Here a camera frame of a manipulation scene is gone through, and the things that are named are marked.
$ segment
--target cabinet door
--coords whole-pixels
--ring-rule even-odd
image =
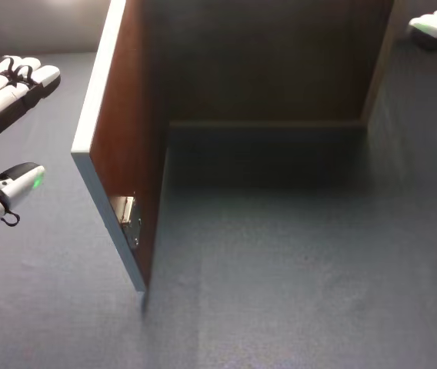
[[[142,0],[112,0],[72,157],[138,291],[148,287],[165,157],[152,114]]]

